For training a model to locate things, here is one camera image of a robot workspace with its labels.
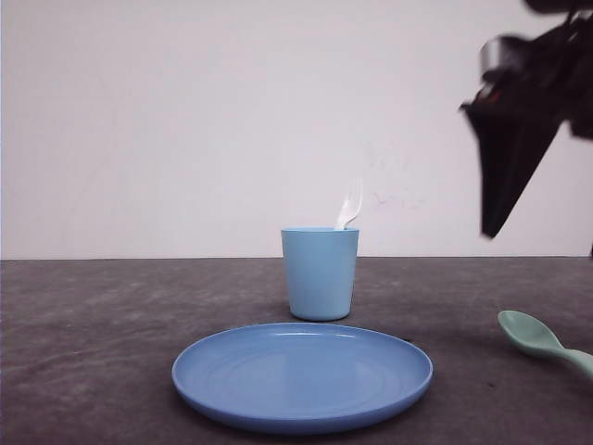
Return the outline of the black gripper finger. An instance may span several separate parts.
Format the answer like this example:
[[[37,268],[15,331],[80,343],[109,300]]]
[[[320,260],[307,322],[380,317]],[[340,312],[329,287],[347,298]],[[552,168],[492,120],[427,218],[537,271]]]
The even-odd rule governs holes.
[[[547,115],[473,101],[461,110],[477,140],[481,169],[481,232],[503,228],[561,123]]]

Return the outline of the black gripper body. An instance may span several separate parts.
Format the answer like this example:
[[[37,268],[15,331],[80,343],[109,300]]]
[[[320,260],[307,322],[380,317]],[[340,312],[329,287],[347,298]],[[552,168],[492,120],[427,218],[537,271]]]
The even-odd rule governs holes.
[[[527,1],[540,15],[562,14],[558,26],[532,39],[502,34],[481,50],[476,106],[517,121],[567,122],[592,137],[592,3]]]

